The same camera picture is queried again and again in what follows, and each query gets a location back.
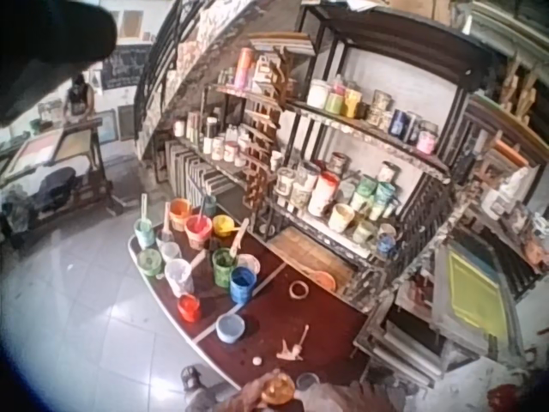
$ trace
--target white wall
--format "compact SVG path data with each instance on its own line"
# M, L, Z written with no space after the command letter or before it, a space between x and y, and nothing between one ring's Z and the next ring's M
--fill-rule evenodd
M336 50L335 63L329 75L329 80L335 77L341 51L342 47ZM313 78L322 76L327 56L327 51L318 56ZM301 78L305 70L306 67L300 68L296 77ZM454 84L427 71L367 51L351 50L347 55L347 62L342 74L345 79L358 84L365 102L371 103L374 90L381 89L391 94L395 101L394 108L416 112L423 118L438 124L440 130L448 117L456 91ZM293 113L289 112L285 112L281 116L281 129L278 137L283 143L288 140L294 116ZM299 122L294 147L302 147L308 125L309 120L302 118ZM317 135L317 130L318 124L313 128L311 140ZM311 155L312 146L310 143L305 157L309 158ZM328 128L319 157L328 160L333 151L345 153L351 158L351 168L353 170L360 170L372 177L377 175L383 161L395 163L401 168L401 172L396 179L396 185L401 189L399 198L403 203L406 202L422 173L405 161L396 159L378 148Z
M92 5L99 5L110 11L119 11L118 14L118 26L122 23L122 12L124 10L142 10L142 32L150 32L151 34L157 34L162 26L162 22L166 18L168 11L172 6L172 0L81 0L83 3L89 3ZM118 39L118 44L147 44L140 39ZM51 94L48 94L40 103L52 101L55 99L64 100L67 90L69 89L70 81L66 81L57 88ZM96 94L95 97L95 111L103 112L105 110L114 109L115 111L119 106L126 106L133 104L134 96L136 94L136 86L127 88L114 88L111 90L103 91L103 94ZM9 127L0 129L0 142L8 141L11 137L19 136L25 130L31 131L29 122L35 118L38 118L38 107L34 106L27 112L23 113L15 122Z

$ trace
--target brown tabletop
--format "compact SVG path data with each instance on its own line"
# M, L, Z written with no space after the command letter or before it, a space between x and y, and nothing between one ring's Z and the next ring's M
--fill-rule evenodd
M173 231L184 259L190 261L198 253L190 249L184 233ZM233 236L220 239L224 246ZM195 292L201 301L202 318L194 324L181 319L177 298L166 279L143 276L153 296L166 316L185 340L223 378L239 388L276 367L297 378L301 373L316 373L323 382L346 385L358 379L365 369L366 358L353 351L353 339L365 322L365 315L338 300L316 283L285 264L269 248L247 233L242 240L241 253L254 255L261 264L255 296L246 305L237 306L228 292L215 286L214 274L208 260L193 271ZM133 236L129 249L134 262L141 251ZM304 300L290 298L290 283L300 280L309 285ZM216 319L227 312L236 312L246 322L246 332L233 345L220 341L215 333ZM291 349L299 342L305 325L310 326L303 345L302 361L278 360L282 339ZM260 367L252 365L254 356L261 356Z

